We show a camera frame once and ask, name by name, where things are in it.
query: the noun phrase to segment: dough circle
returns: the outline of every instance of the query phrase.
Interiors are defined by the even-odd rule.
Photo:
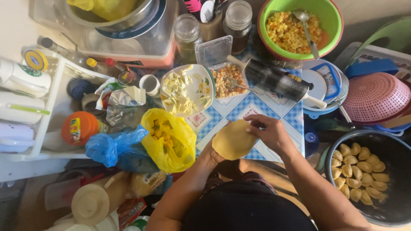
[[[236,120],[217,132],[212,148],[224,159],[235,160],[246,156],[253,148],[257,137],[245,131],[245,120]]]

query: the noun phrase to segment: pink colander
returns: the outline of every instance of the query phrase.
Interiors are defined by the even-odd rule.
[[[398,114],[411,100],[410,88],[395,76],[378,72],[350,80],[343,106],[351,120],[380,121]]]

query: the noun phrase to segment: orange container lid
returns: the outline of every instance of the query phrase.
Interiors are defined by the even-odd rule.
[[[76,126],[78,121],[76,123],[75,119],[79,119],[80,121],[80,130],[78,126]],[[85,111],[77,111],[64,120],[61,128],[61,136],[64,141],[70,145],[84,146],[90,137],[97,134],[98,131],[98,120],[93,114]]]

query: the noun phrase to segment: blue checkered tablecloth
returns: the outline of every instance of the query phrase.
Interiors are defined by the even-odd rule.
[[[237,55],[236,58],[242,61],[246,61],[249,58],[259,60],[252,44],[252,35],[250,35],[245,51]],[[287,69],[287,71],[301,77],[300,69]],[[166,72],[168,70],[155,70],[150,74],[161,78]],[[252,81],[248,81],[248,84],[252,89],[260,88],[258,84],[256,85]],[[281,120],[297,149],[303,156],[305,155],[302,102],[295,103],[275,92],[266,92],[265,95],[256,95],[253,92],[248,92],[229,99],[215,99],[205,111],[185,118],[186,122],[197,134],[196,157],[229,120],[235,121],[252,114],[264,114]],[[251,152],[244,158],[282,162],[277,153],[267,148],[260,140],[256,142]]]

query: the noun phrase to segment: uncooked empanada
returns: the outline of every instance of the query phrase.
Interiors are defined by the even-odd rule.
[[[357,166],[351,166],[351,168],[353,169],[353,174],[356,177],[357,180],[361,180],[363,177],[363,171],[361,171],[360,168],[358,168]]]
[[[358,163],[358,160],[355,156],[348,155],[348,156],[344,157],[343,162],[344,162],[344,164],[356,164],[356,163]]]
[[[351,200],[358,202],[361,199],[361,190],[360,189],[351,189],[350,190],[350,198]]]
[[[361,151],[361,146],[357,143],[351,145],[351,155],[355,156]]]
[[[332,169],[331,169],[331,175],[332,175],[332,179],[333,179],[333,180],[339,178],[339,176],[341,175],[341,169],[339,169],[339,168],[332,168]]]
[[[361,151],[360,151],[360,154],[358,155],[358,159],[366,160],[369,157],[370,154],[371,154],[371,152],[369,151],[368,148],[361,147]]]
[[[365,162],[369,163],[371,166],[374,166],[380,162],[380,159],[378,156],[371,154],[369,157],[365,160]]]
[[[367,206],[371,206],[373,204],[370,196],[368,195],[367,191],[361,190],[361,202]]]
[[[345,145],[345,144],[341,144],[340,146],[339,146],[339,151],[341,152],[341,154],[342,154],[342,156],[343,157],[345,157],[345,156],[348,156],[349,154],[350,154],[350,148],[347,146],[347,145]]]
[[[375,188],[365,187],[365,190],[367,191],[370,197],[377,199],[380,203],[383,202],[387,198],[387,195],[376,190]]]
[[[235,160],[246,156],[258,139],[245,131],[248,126],[247,121],[236,120],[223,127],[212,140],[212,147],[224,159]]]
[[[338,150],[334,151],[334,153],[332,154],[332,157],[339,160],[339,161],[342,161],[342,154]]]
[[[341,167],[341,172],[342,172],[342,175],[344,175],[345,177],[353,176],[353,169],[351,168],[351,165],[349,164],[344,164]]]
[[[363,173],[363,178],[361,179],[362,186],[370,186],[373,181],[374,180],[372,179],[372,176],[370,174]]]
[[[366,172],[366,173],[370,173],[371,172],[371,170],[372,170],[372,168],[371,168],[371,165],[369,165],[367,162],[359,162],[358,164],[357,164],[357,167],[358,168],[360,168],[361,170],[363,170],[364,172]]]
[[[331,158],[331,168],[335,168],[341,166],[341,161],[335,159],[335,158]]]
[[[346,183],[348,186],[351,188],[359,188],[361,187],[361,181],[353,179],[353,178],[348,178],[346,179]]]
[[[390,176],[385,173],[373,173],[371,174],[374,180],[381,181],[381,182],[389,182]]]
[[[345,178],[339,177],[334,180],[335,186],[340,190],[345,183]]]
[[[374,181],[371,183],[371,187],[373,187],[373,188],[375,188],[376,190],[382,192],[382,191],[385,191],[385,190],[388,189],[388,184],[385,183],[385,182],[381,182],[381,181],[376,181],[376,180],[374,180]]]
[[[348,185],[344,184],[339,190],[347,199],[350,199],[350,189],[348,188]]]
[[[380,161],[376,165],[371,166],[373,172],[379,173],[385,170],[384,162]]]

